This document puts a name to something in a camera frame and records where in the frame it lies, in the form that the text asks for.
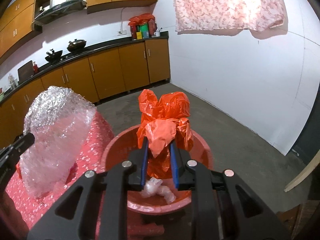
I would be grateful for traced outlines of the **small clear plastic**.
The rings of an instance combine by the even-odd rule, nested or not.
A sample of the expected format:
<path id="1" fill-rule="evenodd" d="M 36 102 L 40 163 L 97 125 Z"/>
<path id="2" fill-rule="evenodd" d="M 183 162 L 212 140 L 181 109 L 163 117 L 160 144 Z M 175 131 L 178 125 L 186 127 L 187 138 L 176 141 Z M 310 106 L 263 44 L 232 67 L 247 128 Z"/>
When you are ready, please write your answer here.
<path id="1" fill-rule="evenodd" d="M 159 195 L 164 197 L 167 204 L 171 204 L 176 200 L 176 196 L 168 186 L 162 185 L 163 180 L 151 177 L 146 181 L 144 189 L 140 192 L 143 198 Z"/>

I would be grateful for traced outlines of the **clear bubble wrap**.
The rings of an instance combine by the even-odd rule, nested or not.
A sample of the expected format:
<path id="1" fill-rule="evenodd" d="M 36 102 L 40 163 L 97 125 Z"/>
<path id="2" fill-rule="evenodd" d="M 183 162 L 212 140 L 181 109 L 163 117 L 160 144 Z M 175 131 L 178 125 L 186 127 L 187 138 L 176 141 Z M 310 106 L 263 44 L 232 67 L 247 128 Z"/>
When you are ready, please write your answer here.
<path id="1" fill-rule="evenodd" d="M 70 88 L 50 86 L 32 102 L 24 118 L 23 133 L 32 133 L 34 144 L 22 154 L 28 159 L 73 166 L 96 113 L 93 103 Z"/>

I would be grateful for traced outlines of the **orange plastic bag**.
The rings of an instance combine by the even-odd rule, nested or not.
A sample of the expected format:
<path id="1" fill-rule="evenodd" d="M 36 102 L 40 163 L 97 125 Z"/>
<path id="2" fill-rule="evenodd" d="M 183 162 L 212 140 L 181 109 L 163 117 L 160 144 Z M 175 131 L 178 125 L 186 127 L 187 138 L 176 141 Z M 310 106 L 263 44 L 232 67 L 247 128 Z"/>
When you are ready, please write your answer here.
<path id="1" fill-rule="evenodd" d="M 163 94 L 159 99 L 149 89 L 143 90 L 139 97 L 142 113 L 137 131 L 138 147 L 142 148 L 146 138 L 150 155 L 148 164 L 170 158 L 169 144 L 176 140 L 177 147 L 186 151 L 193 148 L 193 133 L 188 117 L 190 101 L 183 92 Z"/>

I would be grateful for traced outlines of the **lower wooden kitchen cabinets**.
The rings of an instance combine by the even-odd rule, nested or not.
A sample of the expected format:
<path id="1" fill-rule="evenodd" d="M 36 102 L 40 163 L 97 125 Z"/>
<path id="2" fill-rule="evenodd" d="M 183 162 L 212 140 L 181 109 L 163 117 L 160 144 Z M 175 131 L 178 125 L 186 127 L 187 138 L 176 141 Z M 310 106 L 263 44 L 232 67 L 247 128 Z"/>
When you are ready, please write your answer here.
<path id="1" fill-rule="evenodd" d="M 1 147 L 22 134 L 33 100 L 50 86 L 66 87 L 97 103 L 106 98 L 170 80 L 169 33 L 145 40 L 104 42 L 69 57 L 20 84 L 1 100 Z"/>

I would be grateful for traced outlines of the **wooden kitchen cabinets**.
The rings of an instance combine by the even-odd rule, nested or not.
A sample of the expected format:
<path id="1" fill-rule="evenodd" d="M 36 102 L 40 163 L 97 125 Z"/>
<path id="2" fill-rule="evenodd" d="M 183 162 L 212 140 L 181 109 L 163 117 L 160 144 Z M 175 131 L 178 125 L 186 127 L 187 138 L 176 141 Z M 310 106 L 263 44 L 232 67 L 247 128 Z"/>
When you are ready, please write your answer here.
<path id="1" fill-rule="evenodd" d="M 170 80 L 169 33 L 145 40 L 104 42 L 69 57 L 20 84 L 1 100 L 1 147 L 22 134 L 33 100 L 50 86 L 66 87 L 97 103 L 106 98 Z"/>
<path id="2" fill-rule="evenodd" d="M 89 14 L 121 7 L 146 7 L 157 0 L 14 0 L 1 16 L 1 61 L 42 33 L 42 27 L 75 11 Z"/>

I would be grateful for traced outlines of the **upper wooden kitchen cabinets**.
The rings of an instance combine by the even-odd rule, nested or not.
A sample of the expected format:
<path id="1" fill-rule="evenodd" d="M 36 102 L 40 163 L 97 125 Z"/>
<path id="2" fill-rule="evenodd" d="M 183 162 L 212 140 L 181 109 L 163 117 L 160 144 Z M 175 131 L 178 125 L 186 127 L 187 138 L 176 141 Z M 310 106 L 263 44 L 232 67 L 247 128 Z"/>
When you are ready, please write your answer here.
<path id="1" fill-rule="evenodd" d="M 75 11 L 89 14 L 121 7 L 146 7 L 157 0 L 14 0 L 1 16 L 1 61 L 42 33 L 42 27 Z"/>

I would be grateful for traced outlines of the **red floral tablecloth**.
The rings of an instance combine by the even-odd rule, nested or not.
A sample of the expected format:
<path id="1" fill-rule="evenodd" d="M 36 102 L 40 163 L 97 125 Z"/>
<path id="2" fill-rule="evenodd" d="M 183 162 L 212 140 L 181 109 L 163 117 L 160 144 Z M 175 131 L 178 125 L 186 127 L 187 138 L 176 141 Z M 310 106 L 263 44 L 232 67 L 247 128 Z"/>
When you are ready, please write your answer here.
<path id="1" fill-rule="evenodd" d="M 43 154 L 28 159 L 26 153 L 1 197 L 1 214 L 17 234 L 25 236 L 84 172 L 102 172 L 103 153 L 113 138 L 110 124 L 97 112 L 73 166 L 46 163 Z"/>

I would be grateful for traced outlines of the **glass jar on counter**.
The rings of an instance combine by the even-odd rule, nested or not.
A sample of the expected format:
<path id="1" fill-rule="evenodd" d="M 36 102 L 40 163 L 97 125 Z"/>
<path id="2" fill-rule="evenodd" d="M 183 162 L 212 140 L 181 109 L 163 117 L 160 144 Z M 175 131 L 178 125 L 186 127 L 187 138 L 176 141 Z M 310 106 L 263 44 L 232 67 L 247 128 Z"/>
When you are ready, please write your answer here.
<path id="1" fill-rule="evenodd" d="M 8 83 L 12 89 L 15 89 L 18 85 L 17 79 L 12 74 L 8 75 Z"/>

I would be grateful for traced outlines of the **dark cutting board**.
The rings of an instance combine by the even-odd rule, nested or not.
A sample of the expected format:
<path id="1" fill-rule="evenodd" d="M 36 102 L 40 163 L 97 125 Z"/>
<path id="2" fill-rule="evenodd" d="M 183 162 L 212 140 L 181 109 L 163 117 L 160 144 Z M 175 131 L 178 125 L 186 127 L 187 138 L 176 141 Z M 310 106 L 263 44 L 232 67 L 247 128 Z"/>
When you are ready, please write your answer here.
<path id="1" fill-rule="evenodd" d="M 34 74 L 33 62 L 28 61 L 26 64 L 18 68 L 18 83 L 22 84 Z"/>

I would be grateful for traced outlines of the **red bottle on counter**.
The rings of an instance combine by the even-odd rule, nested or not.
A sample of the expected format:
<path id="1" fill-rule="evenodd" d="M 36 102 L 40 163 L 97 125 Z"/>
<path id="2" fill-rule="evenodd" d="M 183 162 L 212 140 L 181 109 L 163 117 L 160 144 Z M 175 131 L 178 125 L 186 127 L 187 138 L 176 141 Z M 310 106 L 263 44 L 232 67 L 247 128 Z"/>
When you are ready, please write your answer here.
<path id="1" fill-rule="evenodd" d="M 39 72 L 39 68 L 35 61 L 33 61 L 33 72 L 34 74 L 37 74 Z"/>

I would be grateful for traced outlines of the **wooden plank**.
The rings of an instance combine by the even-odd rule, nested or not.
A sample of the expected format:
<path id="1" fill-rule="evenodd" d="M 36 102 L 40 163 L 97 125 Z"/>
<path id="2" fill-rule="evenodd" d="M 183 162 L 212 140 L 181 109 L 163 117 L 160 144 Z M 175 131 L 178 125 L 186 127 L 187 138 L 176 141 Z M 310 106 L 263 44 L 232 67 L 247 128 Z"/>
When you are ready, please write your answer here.
<path id="1" fill-rule="evenodd" d="M 308 165 L 297 175 L 291 182 L 289 182 L 284 189 L 284 192 L 289 192 L 296 186 L 298 186 L 302 181 L 304 181 L 312 172 L 313 170 L 319 165 L 320 162 L 320 150 L 316 153 L 313 159 L 308 163 Z"/>

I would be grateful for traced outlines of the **black wok with lid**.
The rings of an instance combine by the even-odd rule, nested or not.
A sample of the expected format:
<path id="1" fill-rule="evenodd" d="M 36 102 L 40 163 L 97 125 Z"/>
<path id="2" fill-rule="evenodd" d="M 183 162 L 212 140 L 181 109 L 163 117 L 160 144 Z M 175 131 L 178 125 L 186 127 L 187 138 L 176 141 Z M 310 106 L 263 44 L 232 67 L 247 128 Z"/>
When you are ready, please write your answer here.
<path id="1" fill-rule="evenodd" d="M 77 53 L 79 51 L 83 51 L 86 46 L 87 41 L 83 39 L 75 39 L 74 41 L 69 41 L 67 50 L 70 53 Z"/>

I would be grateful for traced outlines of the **red bag covered containers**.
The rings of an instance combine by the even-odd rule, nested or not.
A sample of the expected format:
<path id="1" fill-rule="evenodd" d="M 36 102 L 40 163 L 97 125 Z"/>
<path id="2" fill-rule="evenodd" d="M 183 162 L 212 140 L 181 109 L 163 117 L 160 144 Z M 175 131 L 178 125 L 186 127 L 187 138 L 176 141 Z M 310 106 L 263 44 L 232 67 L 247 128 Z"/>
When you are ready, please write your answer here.
<path id="1" fill-rule="evenodd" d="M 129 19 L 128 26 L 130 27 L 133 40 L 141 40 L 155 37 L 157 29 L 156 19 L 153 14 L 146 13 L 139 16 L 134 16 Z"/>

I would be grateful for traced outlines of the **pink floral hanging cloth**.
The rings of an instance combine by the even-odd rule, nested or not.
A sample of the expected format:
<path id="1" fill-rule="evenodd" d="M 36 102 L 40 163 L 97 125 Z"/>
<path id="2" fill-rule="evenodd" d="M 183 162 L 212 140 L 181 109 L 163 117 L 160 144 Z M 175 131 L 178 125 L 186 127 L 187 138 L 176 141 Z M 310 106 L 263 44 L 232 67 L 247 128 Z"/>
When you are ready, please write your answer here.
<path id="1" fill-rule="evenodd" d="M 252 30 L 285 22 L 283 0 L 173 0 L 176 31 Z"/>

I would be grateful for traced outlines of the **wall power socket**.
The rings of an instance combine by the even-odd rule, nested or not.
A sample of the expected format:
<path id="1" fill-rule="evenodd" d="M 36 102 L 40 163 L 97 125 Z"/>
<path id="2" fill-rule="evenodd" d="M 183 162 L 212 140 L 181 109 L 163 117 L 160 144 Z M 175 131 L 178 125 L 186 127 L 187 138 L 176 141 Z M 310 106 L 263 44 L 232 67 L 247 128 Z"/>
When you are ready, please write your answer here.
<path id="1" fill-rule="evenodd" d="M 126 30 L 120 30 L 120 31 L 118 31 L 118 36 L 126 35 L 126 34 L 127 34 L 127 31 L 126 31 Z"/>

